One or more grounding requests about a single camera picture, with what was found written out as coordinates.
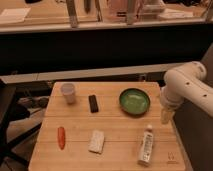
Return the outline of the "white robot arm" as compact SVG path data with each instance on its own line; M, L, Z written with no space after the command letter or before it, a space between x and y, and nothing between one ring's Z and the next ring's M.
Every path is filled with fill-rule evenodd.
M198 61L185 63L165 73L165 86L159 94L162 124L172 119L185 99L213 117L213 88L203 82L206 75L205 66Z

